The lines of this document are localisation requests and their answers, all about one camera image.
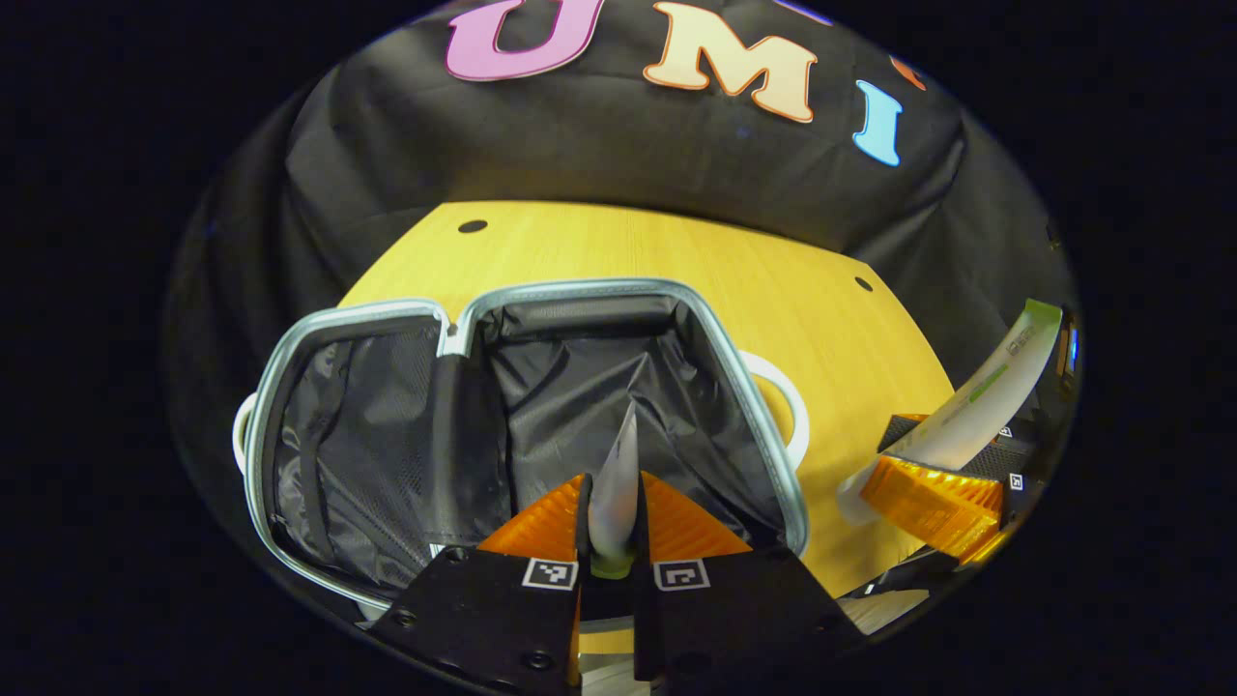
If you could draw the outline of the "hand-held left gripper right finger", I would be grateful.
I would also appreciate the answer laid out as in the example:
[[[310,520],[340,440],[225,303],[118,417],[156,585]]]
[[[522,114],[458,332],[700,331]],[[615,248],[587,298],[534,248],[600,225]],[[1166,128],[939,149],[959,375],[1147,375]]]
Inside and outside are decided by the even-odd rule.
[[[656,694],[814,694],[867,638],[788,546],[751,549],[644,475],[633,674]]]

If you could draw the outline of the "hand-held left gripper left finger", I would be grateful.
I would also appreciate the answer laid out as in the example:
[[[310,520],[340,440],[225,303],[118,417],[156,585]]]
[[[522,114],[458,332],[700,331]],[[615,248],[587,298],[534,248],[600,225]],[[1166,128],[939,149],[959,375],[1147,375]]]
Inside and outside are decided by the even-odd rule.
[[[486,694],[579,694],[591,490],[576,476],[481,545],[447,546],[371,634]]]

